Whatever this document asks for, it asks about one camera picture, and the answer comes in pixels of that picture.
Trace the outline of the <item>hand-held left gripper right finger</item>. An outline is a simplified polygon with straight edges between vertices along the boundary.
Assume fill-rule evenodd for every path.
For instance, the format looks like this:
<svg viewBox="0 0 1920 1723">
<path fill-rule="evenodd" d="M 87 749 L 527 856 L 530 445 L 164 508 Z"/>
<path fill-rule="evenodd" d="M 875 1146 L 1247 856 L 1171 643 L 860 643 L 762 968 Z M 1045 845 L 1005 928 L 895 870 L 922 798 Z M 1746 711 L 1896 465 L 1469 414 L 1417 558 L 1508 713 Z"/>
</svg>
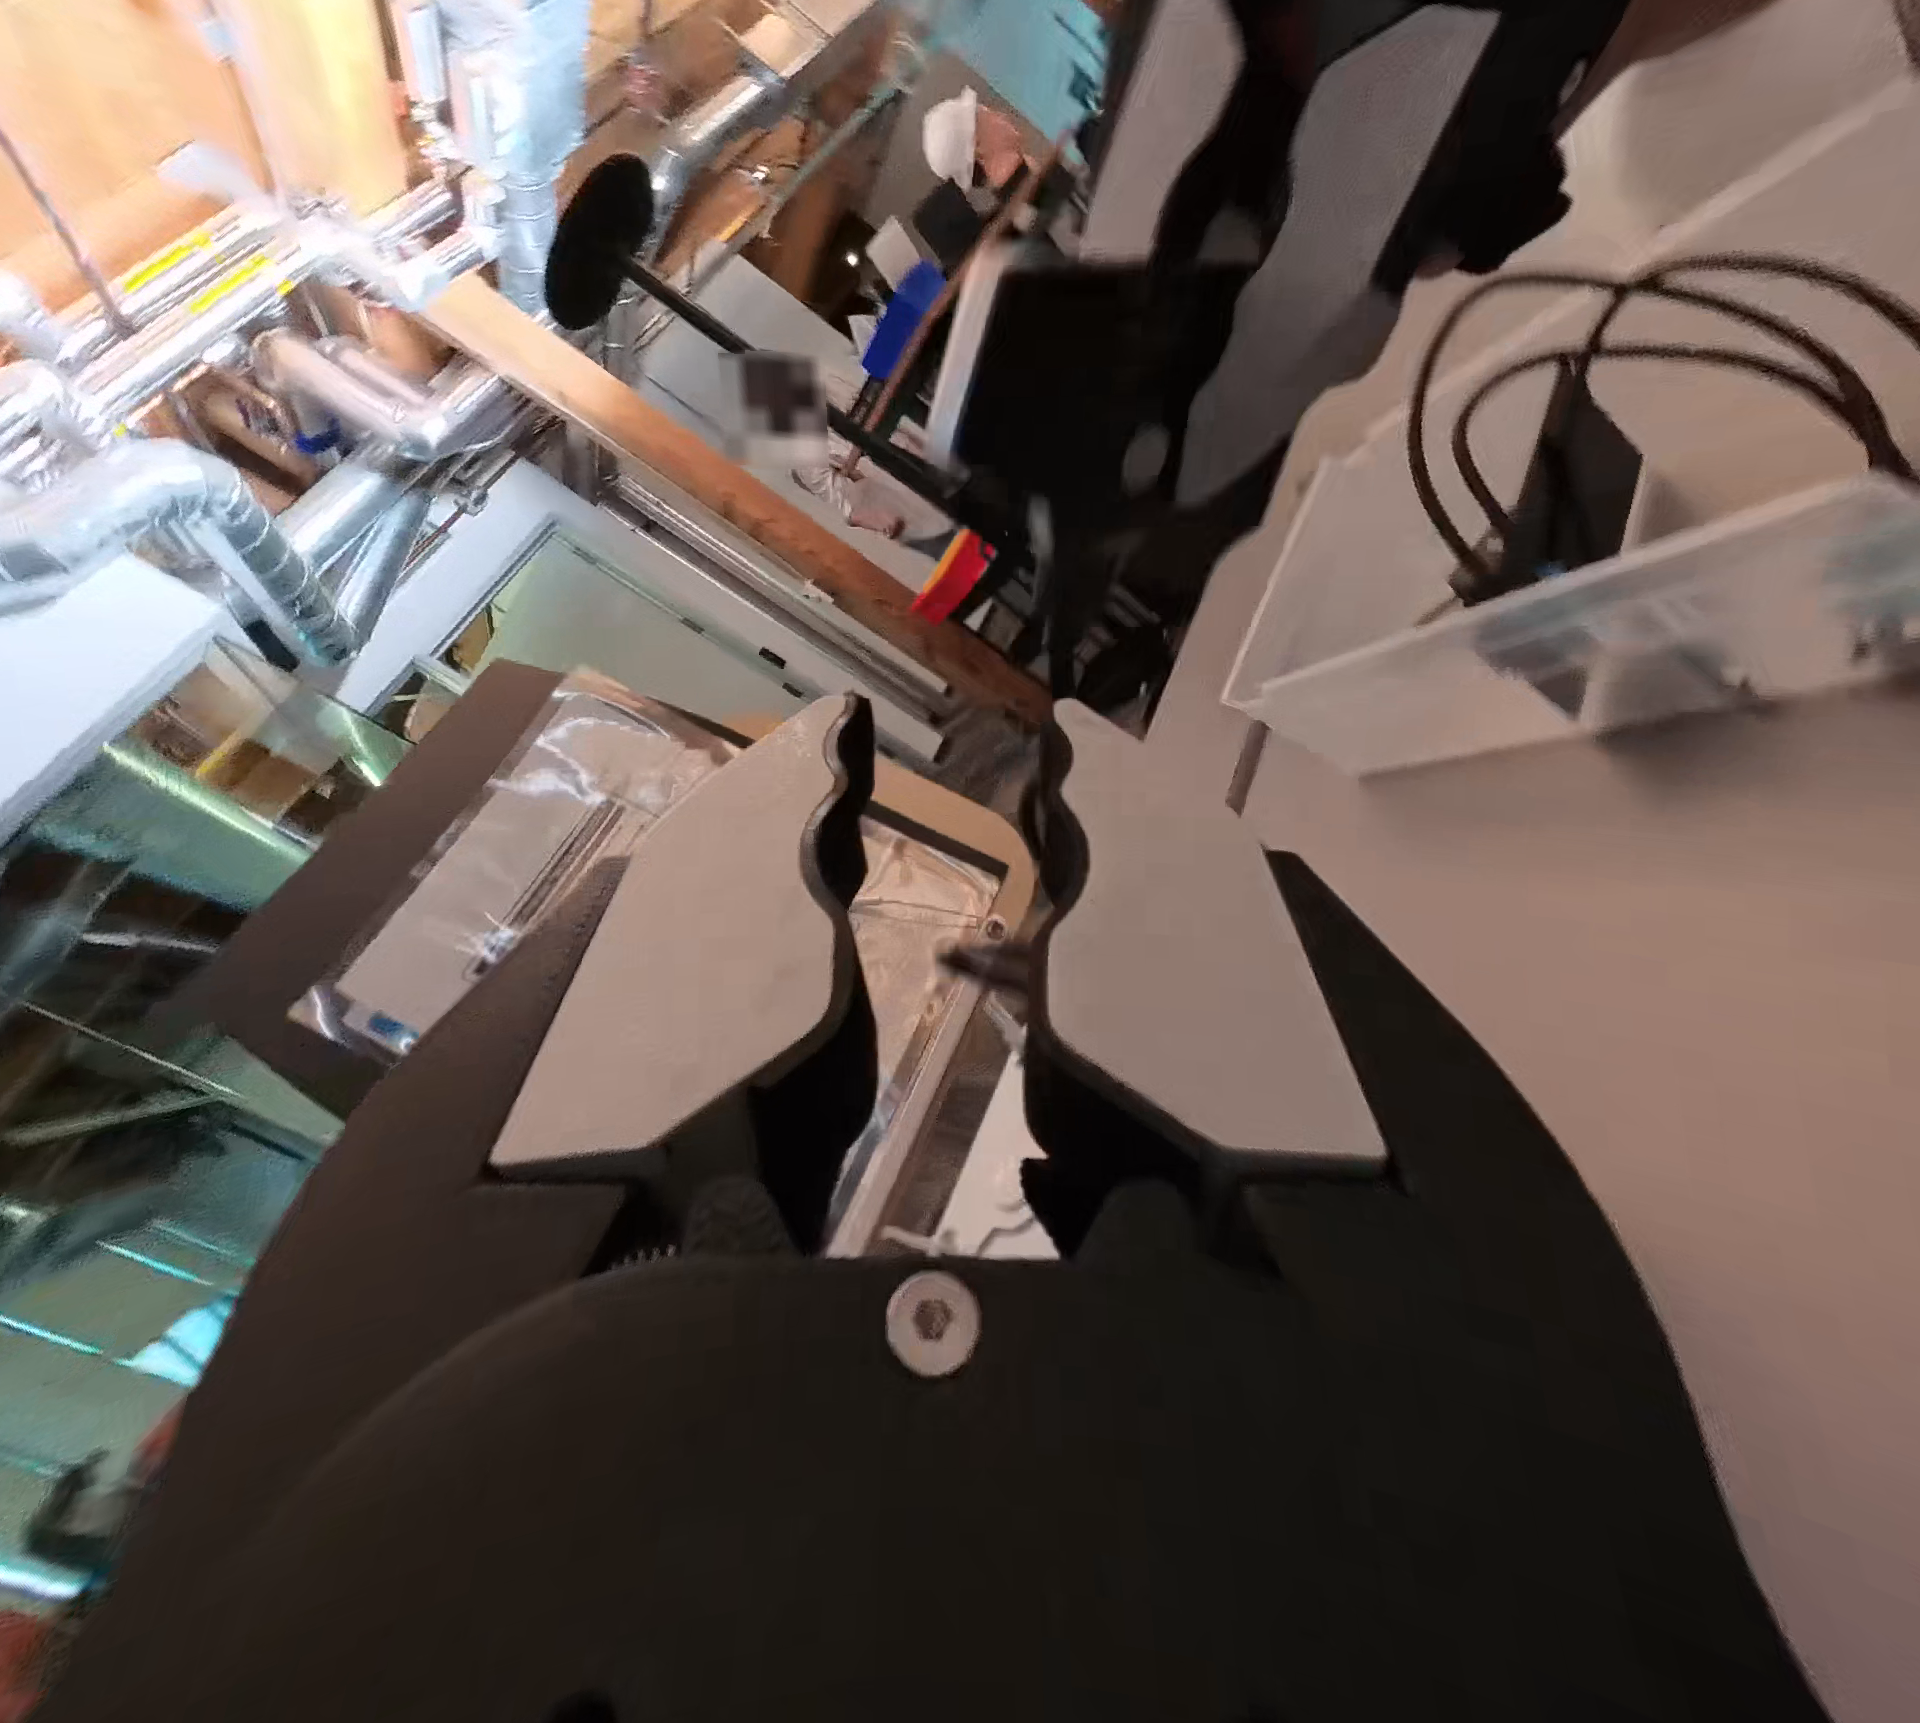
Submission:
<svg viewBox="0 0 1920 1723">
<path fill-rule="evenodd" d="M 1254 832 L 1079 702 L 1055 705 L 1031 817 L 1042 1156 L 1092 1166 L 1104 1142 L 1204 1183 L 1378 1178 L 1385 1139 Z"/>
</svg>

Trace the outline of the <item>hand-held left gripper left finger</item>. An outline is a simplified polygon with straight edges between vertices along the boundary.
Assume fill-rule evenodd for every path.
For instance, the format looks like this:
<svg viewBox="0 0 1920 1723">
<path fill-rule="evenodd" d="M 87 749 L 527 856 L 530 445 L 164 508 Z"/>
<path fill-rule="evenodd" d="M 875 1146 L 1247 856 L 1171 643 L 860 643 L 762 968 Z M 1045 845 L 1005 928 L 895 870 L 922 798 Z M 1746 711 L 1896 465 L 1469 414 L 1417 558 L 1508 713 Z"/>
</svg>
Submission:
<svg viewBox="0 0 1920 1723">
<path fill-rule="evenodd" d="M 493 1140 L 498 1176 L 639 1164 L 853 1024 L 874 763 L 867 700 L 827 695 L 649 826 Z"/>
</svg>

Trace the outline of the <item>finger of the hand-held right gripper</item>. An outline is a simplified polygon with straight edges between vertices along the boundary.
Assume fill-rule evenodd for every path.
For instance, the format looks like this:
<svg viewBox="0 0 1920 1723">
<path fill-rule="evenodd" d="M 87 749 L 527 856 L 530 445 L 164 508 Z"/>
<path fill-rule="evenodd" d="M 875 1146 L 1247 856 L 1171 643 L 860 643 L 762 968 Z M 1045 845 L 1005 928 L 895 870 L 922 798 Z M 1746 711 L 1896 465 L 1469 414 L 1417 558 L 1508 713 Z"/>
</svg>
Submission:
<svg viewBox="0 0 1920 1723">
<path fill-rule="evenodd" d="M 1493 10 L 1418 6 L 1313 84 L 1283 224 L 1188 412 L 1179 508 L 1273 461 L 1325 391 L 1378 359 L 1404 295 L 1377 282 L 1378 261 L 1497 28 Z"/>
<path fill-rule="evenodd" d="M 1083 261 L 1137 264 L 1152 254 L 1178 184 L 1220 123 L 1241 66 L 1229 0 L 1155 0 L 1092 182 Z"/>
</svg>

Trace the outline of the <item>black capture box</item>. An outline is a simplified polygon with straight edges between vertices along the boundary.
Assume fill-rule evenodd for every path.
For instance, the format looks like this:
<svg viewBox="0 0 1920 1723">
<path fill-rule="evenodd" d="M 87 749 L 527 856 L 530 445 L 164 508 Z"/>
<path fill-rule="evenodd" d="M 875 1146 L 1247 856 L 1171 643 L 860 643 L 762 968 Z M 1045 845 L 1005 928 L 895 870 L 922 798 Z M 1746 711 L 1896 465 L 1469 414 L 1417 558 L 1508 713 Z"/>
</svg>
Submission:
<svg viewBox="0 0 1920 1723">
<path fill-rule="evenodd" d="M 1642 473 L 1642 452 L 1598 404 L 1585 378 L 1559 364 L 1508 514 L 1493 596 L 1619 557 Z"/>
</svg>

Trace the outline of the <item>clear plastic organizer box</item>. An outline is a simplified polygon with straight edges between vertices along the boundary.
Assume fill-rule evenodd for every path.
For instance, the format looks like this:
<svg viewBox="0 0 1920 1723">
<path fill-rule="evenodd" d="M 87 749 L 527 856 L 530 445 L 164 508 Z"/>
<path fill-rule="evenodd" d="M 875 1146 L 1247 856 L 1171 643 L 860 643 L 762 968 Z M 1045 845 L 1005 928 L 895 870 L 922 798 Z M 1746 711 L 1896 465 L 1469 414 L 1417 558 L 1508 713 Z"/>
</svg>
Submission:
<svg viewBox="0 0 1920 1723">
<path fill-rule="evenodd" d="M 1894 84 L 1760 165 L 1625 261 L 1761 253 L 1857 272 L 1915 309 L 1915 84 Z M 1853 367 L 1915 469 L 1915 346 L 1795 282 L 1695 276 L 1812 333 Z M 1576 347 L 1604 299 L 1489 295 L 1427 397 L 1427 458 L 1454 525 L 1500 558 L 1462 486 L 1452 423 L 1497 371 Z M 1733 351 L 1819 378 L 1761 329 L 1633 301 L 1621 346 Z M 1351 778 L 1476 753 L 1596 741 L 1636 724 L 1766 711 L 1915 667 L 1915 486 L 1871 471 L 1853 435 L 1786 383 L 1680 363 L 1594 367 L 1589 389 L 1642 452 L 1619 557 L 1470 611 L 1405 473 L 1405 393 L 1323 465 L 1235 649 L 1220 703 Z M 1478 407 L 1473 458 L 1512 510 L 1553 371 Z"/>
</svg>

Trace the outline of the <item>blue bin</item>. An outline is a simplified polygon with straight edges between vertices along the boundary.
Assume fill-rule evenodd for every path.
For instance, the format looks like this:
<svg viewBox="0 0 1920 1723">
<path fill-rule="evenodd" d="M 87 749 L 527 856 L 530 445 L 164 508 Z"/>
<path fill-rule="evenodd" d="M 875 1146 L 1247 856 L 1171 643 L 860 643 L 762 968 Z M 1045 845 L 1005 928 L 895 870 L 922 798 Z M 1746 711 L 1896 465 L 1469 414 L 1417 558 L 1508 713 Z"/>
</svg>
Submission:
<svg viewBox="0 0 1920 1723">
<path fill-rule="evenodd" d="M 944 272 L 933 261 L 919 261 L 902 273 L 859 357 L 865 378 L 875 382 L 893 378 L 944 285 Z"/>
</svg>

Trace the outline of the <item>white framed glass door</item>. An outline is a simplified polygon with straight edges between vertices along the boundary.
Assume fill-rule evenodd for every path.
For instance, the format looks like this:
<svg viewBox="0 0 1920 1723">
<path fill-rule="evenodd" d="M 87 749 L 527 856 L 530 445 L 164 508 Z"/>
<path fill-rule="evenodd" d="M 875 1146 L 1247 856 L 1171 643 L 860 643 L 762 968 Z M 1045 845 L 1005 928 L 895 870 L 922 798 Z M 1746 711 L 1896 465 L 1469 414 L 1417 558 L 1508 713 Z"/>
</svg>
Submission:
<svg viewBox="0 0 1920 1723">
<path fill-rule="evenodd" d="M 890 755 L 944 752 L 944 711 L 768 615 L 673 541 L 641 536 L 516 465 L 475 514 L 452 521 L 401 580 L 364 649 L 332 687 L 373 713 L 420 663 L 478 672 L 519 663 L 595 671 L 696 719 L 743 730 L 821 695 L 860 693 Z"/>
</svg>

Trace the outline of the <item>red yellow plastic item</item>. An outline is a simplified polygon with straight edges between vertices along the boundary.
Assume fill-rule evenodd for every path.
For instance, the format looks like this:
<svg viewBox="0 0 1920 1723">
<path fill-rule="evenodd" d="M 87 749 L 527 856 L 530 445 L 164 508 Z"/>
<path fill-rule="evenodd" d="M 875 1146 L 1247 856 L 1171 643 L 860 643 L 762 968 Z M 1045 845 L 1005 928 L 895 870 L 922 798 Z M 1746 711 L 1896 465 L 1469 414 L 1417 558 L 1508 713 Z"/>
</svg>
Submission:
<svg viewBox="0 0 1920 1723">
<path fill-rule="evenodd" d="M 992 576 L 995 565 L 995 547 L 977 534 L 954 534 L 909 612 L 927 625 L 960 618 L 967 609 L 977 607 L 977 594 L 982 584 Z"/>
</svg>

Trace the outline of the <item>black round stand base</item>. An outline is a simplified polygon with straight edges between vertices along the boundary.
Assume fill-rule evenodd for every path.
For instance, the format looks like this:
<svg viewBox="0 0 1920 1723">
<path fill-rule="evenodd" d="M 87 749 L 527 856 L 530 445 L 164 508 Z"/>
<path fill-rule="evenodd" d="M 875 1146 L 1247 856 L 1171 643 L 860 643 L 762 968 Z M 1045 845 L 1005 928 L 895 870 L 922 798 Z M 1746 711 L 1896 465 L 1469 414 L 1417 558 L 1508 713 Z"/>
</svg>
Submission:
<svg viewBox="0 0 1920 1723">
<path fill-rule="evenodd" d="M 749 355 L 750 344 L 641 263 L 652 226 L 656 186 L 644 160 L 615 153 L 595 165 L 566 202 L 546 253 L 546 317 L 568 333 L 583 333 L 609 319 L 621 292 L 634 287 L 717 351 Z"/>
</svg>

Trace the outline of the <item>insulated silver pipes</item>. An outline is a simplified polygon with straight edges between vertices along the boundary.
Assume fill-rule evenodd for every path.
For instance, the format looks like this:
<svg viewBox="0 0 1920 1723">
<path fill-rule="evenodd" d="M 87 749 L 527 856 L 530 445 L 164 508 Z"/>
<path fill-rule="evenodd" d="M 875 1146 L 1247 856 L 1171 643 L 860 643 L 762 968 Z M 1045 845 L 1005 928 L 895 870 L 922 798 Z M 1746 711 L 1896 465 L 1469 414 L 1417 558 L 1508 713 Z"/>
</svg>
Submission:
<svg viewBox="0 0 1920 1723">
<path fill-rule="evenodd" d="M 493 184 L 429 182 L 365 218 L 334 202 L 237 202 L 134 276 L 118 311 L 128 329 L 101 311 L 42 315 L 39 333 L 3 363 L 3 458 L 105 442 L 197 367 L 282 319 L 309 284 L 420 312 L 498 254 L 503 224 Z"/>
</svg>

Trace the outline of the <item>silver flexible air duct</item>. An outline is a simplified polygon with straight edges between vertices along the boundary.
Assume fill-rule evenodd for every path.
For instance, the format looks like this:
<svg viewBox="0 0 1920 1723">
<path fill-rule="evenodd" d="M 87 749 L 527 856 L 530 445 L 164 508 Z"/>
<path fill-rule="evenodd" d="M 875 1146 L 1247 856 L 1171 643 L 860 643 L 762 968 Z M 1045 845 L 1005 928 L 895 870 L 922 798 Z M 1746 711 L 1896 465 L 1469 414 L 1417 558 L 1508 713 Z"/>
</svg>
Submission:
<svg viewBox="0 0 1920 1723">
<path fill-rule="evenodd" d="M 3 500 L 1 615 L 61 600 L 159 527 L 189 536 L 304 663 L 329 668 L 355 653 L 359 636 L 318 560 L 293 546 L 230 465 L 173 440 L 116 444 Z"/>
</svg>

